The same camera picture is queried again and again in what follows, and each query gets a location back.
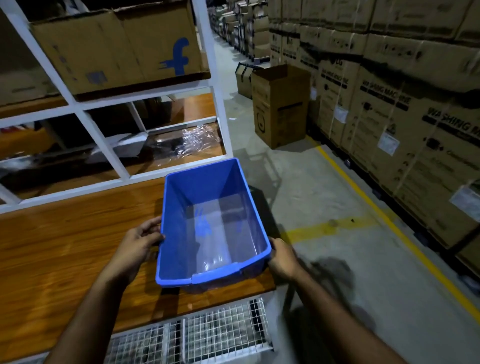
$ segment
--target yellow line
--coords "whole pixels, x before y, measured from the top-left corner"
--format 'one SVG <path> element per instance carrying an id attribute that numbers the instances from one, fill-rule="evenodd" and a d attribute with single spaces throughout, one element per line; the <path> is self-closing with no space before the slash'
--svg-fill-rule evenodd
<path id="1" fill-rule="evenodd" d="M 387 209 L 385 214 L 391 220 L 394 220 L 397 217 L 390 209 Z M 320 238 L 326 235 L 335 235 L 337 234 L 338 229 L 363 229 L 375 225 L 378 226 L 379 223 L 378 220 L 372 215 L 360 217 L 353 216 L 349 218 L 330 220 L 329 222 L 316 224 L 306 228 L 289 230 L 285 233 L 282 233 L 281 238 L 290 244 L 295 244 L 308 239 Z"/>
<path id="2" fill-rule="evenodd" d="M 318 146 L 317 143 L 307 137 L 317 147 L 316 149 L 322 156 L 331 164 L 337 173 L 348 182 L 353 190 L 378 214 L 378 216 L 385 222 L 385 224 L 395 233 L 396 236 L 407 246 L 408 249 L 426 266 L 426 268 L 447 288 L 456 300 L 470 313 L 473 318 L 480 324 L 480 312 L 477 308 L 465 297 L 465 295 L 426 257 L 417 246 L 410 241 L 408 237 L 389 219 L 389 217 L 362 191 L 357 184 L 329 157 L 329 155 Z"/>

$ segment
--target warehouse aisle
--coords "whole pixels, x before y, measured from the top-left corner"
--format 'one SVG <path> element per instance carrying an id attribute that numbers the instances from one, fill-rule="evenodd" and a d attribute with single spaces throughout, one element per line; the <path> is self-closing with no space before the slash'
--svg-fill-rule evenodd
<path id="1" fill-rule="evenodd" d="M 238 95 L 235 80 L 237 63 L 245 59 L 218 37 L 215 47 L 234 155 L 252 187 L 267 232 L 289 240 L 352 312 L 409 363 L 476 363 L 479 322 L 311 141 L 271 150 L 255 135 L 252 101 Z M 322 148 L 336 159 L 327 147 Z M 366 184 L 352 171 L 345 171 L 414 240 L 412 232 L 374 199 Z M 414 246 L 480 307 L 478 299 L 433 252 L 416 241 Z M 297 297 L 289 306 L 287 319 L 280 315 L 286 292 L 286 286 L 279 286 L 268 308 L 276 352 L 243 363 L 318 363 L 319 356 L 327 358 L 316 344 Z"/>

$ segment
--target forearm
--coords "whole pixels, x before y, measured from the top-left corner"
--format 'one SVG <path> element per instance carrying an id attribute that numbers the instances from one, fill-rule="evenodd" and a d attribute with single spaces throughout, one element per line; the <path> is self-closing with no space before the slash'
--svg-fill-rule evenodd
<path id="1" fill-rule="evenodd" d="M 293 283 L 303 304 L 314 315 L 316 325 L 337 362 L 406 364 L 395 351 L 354 319 L 305 270 L 298 269 Z"/>
<path id="2" fill-rule="evenodd" d="M 45 364 L 103 363 L 125 287 L 102 272 Z"/>

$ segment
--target hand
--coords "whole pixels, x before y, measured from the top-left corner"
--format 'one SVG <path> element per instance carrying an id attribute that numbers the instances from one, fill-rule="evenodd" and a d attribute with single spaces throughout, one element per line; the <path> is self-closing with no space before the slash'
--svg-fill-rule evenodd
<path id="1" fill-rule="evenodd" d="M 292 247 L 282 239 L 268 238 L 272 244 L 271 259 L 268 262 L 270 269 L 280 277 L 289 281 L 294 280 L 302 270 Z"/>
<path id="2" fill-rule="evenodd" d="M 107 281 L 124 283 L 125 287 L 132 283 L 150 248 L 165 238 L 158 226 L 161 220 L 159 216 L 128 230 L 101 276 Z"/>

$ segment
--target bin handle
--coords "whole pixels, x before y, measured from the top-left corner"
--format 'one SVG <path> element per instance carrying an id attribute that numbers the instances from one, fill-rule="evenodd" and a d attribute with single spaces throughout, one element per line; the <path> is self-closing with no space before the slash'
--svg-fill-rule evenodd
<path id="1" fill-rule="evenodd" d="M 218 278 L 229 276 L 230 274 L 234 274 L 240 272 L 240 267 L 237 262 L 228 264 L 227 266 L 220 267 L 214 270 L 210 270 L 203 273 L 197 273 L 192 275 L 192 284 L 200 284 L 205 283 L 211 280 L 215 280 Z"/>

